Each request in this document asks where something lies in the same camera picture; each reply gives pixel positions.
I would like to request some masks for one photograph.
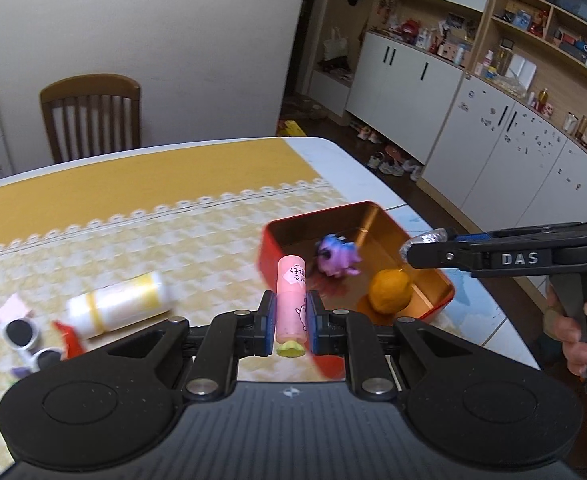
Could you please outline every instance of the orange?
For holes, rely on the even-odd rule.
[[[402,269],[385,269],[376,273],[369,284],[371,307],[380,314],[395,314],[411,302],[413,287]]]

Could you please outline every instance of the plastic bag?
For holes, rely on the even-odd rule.
[[[325,48],[325,61],[346,56],[349,52],[347,38],[340,36],[340,31],[337,27],[331,29],[331,39],[325,40],[322,44]]]

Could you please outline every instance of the sticker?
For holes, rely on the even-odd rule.
[[[304,283],[304,269],[299,264],[295,264],[285,272],[283,278],[289,283]]]

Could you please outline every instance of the pink sticky note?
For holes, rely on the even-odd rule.
[[[29,314],[31,314],[31,310],[22,302],[20,296],[13,294],[0,308],[0,324],[27,317]]]

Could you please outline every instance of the sneaker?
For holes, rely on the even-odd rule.
[[[413,180],[414,182],[419,181],[420,178],[422,177],[422,170],[423,170],[423,167],[422,166],[420,166],[420,167],[416,168],[415,170],[413,170],[411,172],[410,179]]]
[[[369,142],[372,142],[374,144],[382,144],[380,134],[376,130],[371,131],[371,135],[369,135]]]
[[[371,135],[371,128],[369,126],[363,126],[360,128],[360,133],[358,134],[358,139],[367,140]]]
[[[402,176],[405,174],[405,170],[397,160],[394,160],[393,166],[391,167],[391,174],[393,176]]]
[[[382,174],[391,175],[392,172],[392,165],[388,162],[383,162],[378,168]]]
[[[410,158],[410,160],[405,160],[405,163],[402,165],[405,171],[414,171],[416,168],[419,168],[421,164],[415,158]]]
[[[371,158],[369,158],[369,162],[367,162],[367,168],[369,168],[372,171],[375,171],[380,167],[383,160],[384,155],[382,155],[382,153],[374,153],[371,156]]]

